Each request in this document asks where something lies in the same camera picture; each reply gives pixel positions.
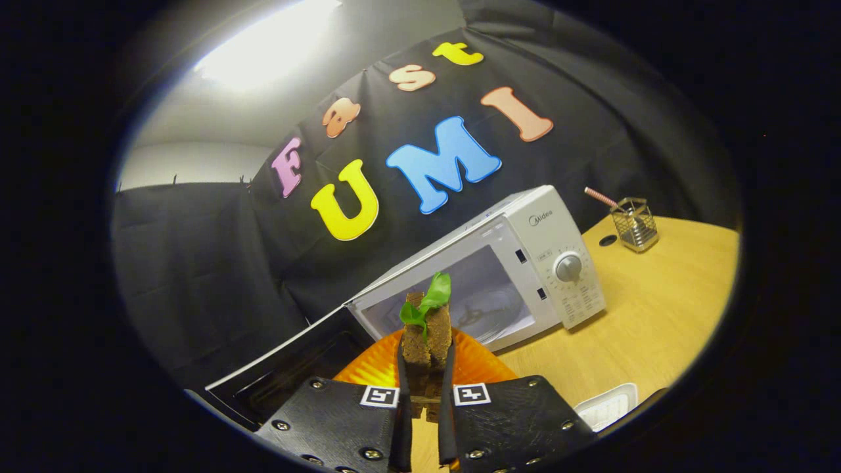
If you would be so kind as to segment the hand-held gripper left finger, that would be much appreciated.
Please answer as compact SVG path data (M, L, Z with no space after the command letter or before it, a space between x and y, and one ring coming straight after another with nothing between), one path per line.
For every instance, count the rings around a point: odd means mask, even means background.
M256 441L319 472L411 471L411 396L403 331L331 379L312 376L256 431Z

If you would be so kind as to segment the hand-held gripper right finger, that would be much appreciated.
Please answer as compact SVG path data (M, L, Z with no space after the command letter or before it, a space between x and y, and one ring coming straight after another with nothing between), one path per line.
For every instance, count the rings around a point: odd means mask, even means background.
M535 472L595 442L541 375L515 375L460 330L451 333L438 419L440 463L457 472Z

